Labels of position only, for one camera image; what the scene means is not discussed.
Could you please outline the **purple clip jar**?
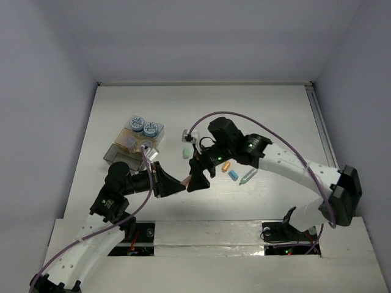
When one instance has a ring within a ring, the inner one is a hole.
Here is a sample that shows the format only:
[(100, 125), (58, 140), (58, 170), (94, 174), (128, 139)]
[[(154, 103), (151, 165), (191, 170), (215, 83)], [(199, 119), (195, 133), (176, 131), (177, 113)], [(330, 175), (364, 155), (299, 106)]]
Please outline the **purple clip jar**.
[(133, 136), (126, 136), (125, 138), (123, 138), (122, 142), (121, 142), (121, 145), (128, 149), (129, 151), (133, 151), (134, 148), (136, 147), (136, 140), (134, 139)]

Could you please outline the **blue splash label jar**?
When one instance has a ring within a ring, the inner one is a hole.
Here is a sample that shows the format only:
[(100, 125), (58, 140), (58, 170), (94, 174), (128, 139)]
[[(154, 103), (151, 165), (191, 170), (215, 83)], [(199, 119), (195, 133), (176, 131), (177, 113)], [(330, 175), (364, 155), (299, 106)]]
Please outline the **blue splash label jar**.
[(128, 128), (133, 132), (142, 132), (144, 130), (145, 120), (139, 116), (133, 116), (128, 122)]

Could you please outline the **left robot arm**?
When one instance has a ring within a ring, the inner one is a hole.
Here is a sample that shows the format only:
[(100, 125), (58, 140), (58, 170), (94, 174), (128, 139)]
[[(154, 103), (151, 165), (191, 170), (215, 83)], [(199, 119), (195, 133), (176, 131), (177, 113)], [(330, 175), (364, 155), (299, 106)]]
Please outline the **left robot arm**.
[(147, 192), (149, 197), (166, 197), (185, 188), (158, 162), (135, 175), (125, 162), (112, 164), (76, 240), (33, 277), (30, 292), (82, 292), (111, 250), (137, 233), (135, 215), (126, 212), (127, 195)]

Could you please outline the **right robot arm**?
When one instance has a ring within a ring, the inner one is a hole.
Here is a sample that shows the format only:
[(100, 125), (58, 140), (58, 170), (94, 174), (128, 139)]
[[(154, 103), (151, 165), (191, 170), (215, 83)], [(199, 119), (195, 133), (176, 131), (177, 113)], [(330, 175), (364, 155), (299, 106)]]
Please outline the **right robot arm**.
[(347, 165), (340, 169), (308, 161), (266, 137), (244, 135), (225, 117), (210, 122), (208, 130), (214, 138), (209, 147), (201, 146), (199, 135), (187, 129), (182, 134), (182, 141), (191, 143), (194, 148), (189, 161), (188, 192), (209, 188), (204, 171), (214, 177), (216, 166), (233, 159), (241, 165), (278, 174), (319, 195), (319, 199), (287, 212), (281, 224), (281, 232), (287, 239), (295, 239), (310, 227), (324, 223), (350, 226), (362, 196), (359, 175), (354, 167)]

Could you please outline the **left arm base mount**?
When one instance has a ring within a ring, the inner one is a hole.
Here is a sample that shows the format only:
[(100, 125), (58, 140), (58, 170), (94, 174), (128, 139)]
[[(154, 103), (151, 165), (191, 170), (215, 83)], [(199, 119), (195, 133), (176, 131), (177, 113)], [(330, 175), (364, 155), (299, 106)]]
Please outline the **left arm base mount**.
[(125, 238), (115, 246), (108, 256), (153, 256), (155, 222), (137, 222), (131, 238)]

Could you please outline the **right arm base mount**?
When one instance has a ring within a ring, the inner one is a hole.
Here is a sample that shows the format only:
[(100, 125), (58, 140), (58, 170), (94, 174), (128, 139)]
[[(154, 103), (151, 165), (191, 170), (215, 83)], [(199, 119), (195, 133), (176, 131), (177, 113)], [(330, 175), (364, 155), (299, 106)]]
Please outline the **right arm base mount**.
[(296, 207), (291, 208), (280, 222), (263, 222), (260, 239), (265, 244), (265, 255), (321, 255), (316, 228), (299, 231), (290, 225)]

